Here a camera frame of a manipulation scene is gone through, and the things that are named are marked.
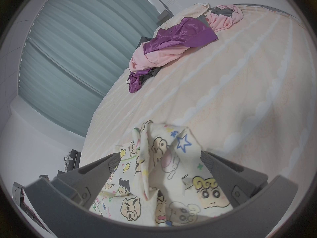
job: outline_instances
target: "teal curtain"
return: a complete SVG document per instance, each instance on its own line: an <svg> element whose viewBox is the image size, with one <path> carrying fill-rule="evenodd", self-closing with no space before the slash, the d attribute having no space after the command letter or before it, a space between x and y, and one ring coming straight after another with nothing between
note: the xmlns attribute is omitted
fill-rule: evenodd
<svg viewBox="0 0 317 238"><path fill-rule="evenodd" d="M148 0L49 0L23 49L19 95L86 136L98 105L128 67L159 12Z"/></svg>

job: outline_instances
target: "beige bed sheet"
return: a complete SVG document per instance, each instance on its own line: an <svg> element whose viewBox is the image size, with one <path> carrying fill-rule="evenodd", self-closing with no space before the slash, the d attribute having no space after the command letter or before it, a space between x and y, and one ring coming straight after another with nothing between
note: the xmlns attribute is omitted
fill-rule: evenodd
<svg viewBox="0 0 317 238"><path fill-rule="evenodd" d="M187 126L204 150L264 172L269 182L282 174L299 185L282 224L317 169L317 52L295 18L239 7L240 22L187 50L138 92L129 93L125 70L94 113L80 166L131 141L147 120Z"/></svg>

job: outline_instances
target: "green star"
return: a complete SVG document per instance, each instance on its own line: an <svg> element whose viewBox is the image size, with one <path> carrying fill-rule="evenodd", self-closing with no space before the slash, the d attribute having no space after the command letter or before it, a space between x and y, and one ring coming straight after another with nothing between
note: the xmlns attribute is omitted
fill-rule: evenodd
<svg viewBox="0 0 317 238"><path fill-rule="evenodd" d="M203 165L199 163L197 168L201 170L203 168Z"/></svg>

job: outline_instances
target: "cartoon print fabric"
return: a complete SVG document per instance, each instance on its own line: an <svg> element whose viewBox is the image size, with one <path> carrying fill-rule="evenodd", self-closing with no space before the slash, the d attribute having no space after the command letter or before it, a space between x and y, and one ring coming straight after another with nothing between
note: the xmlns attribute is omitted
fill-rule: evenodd
<svg viewBox="0 0 317 238"><path fill-rule="evenodd" d="M232 209L186 127L147 121L117 146L121 161L90 210L143 226L180 226Z"/></svg>

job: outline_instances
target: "pink cloth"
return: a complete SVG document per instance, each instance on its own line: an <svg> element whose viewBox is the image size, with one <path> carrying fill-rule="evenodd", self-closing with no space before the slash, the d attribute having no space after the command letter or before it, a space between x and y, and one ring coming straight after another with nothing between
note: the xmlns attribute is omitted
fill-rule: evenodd
<svg viewBox="0 0 317 238"><path fill-rule="evenodd" d="M185 50L189 49L188 47L179 44L153 51L145 55L143 49L143 45L145 43L146 42L141 43L141 45L133 53L129 62L129 70L131 72L164 66L170 61L180 58Z"/></svg>
<svg viewBox="0 0 317 238"><path fill-rule="evenodd" d="M206 14L206 20L209 26L212 28L214 32L218 32L220 30L228 29L233 24L239 22L243 19L243 13L240 8L236 7L233 4L230 5L217 5L220 9L229 8L233 10L233 13L230 17L224 15L217 15L211 13L210 11Z"/></svg>

